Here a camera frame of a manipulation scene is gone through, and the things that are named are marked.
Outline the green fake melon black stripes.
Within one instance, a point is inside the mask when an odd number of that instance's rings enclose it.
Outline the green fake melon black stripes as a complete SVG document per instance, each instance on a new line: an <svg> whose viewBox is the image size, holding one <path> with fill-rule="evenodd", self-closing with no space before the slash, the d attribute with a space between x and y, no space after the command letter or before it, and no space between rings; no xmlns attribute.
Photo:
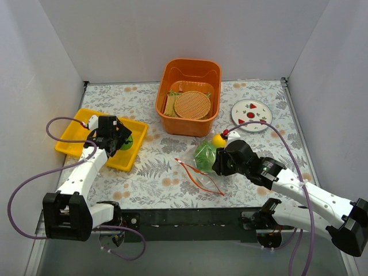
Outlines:
<svg viewBox="0 0 368 276"><path fill-rule="evenodd" d="M133 137L130 135L127 140L123 143L120 150L126 151L129 150L133 146Z"/></svg>

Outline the clear zip top bag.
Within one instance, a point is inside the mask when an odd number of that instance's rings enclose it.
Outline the clear zip top bag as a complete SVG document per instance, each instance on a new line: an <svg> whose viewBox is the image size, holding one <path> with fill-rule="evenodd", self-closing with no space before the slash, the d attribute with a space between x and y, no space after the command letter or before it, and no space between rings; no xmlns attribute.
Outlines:
<svg viewBox="0 0 368 276"><path fill-rule="evenodd" d="M189 179L201 190L224 196L220 189L218 175L212 169L216 160L216 147L203 141L181 158L175 158L186 171Z"/></svg>

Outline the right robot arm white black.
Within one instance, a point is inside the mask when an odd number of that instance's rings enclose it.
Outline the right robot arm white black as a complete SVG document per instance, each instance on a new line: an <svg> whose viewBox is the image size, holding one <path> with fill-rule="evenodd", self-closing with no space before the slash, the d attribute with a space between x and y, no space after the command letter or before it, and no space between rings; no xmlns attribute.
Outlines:
<svg viewBox="0 0 368 276"><path fill-rule="evenodd" d="M253 184L302 205L287 207L281 200L268 200L260 211L264 227L282 225L307 230L331 239L334 246L351 256L362 256L367 245L367 201L363 198L352 201L301 182L284 164L259 157L239 139L217 149L212 169L221 176L244 175Z"/></svg>

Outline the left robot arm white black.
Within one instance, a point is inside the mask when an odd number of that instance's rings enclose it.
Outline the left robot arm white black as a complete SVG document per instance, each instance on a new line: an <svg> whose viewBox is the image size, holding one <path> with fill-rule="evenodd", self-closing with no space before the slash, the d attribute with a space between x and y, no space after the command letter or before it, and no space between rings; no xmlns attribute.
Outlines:
<svg viewBox="0 0 368 276"><path fill-rule="evenodd" d="M129 140L132 132L116 117L91 116L83 150L67 180L43 198L46 236L50 239L86 241L93 229L105 225L118 229L122 224L117 202L100 201L88 206L86 199L100 169Z"/></svg>

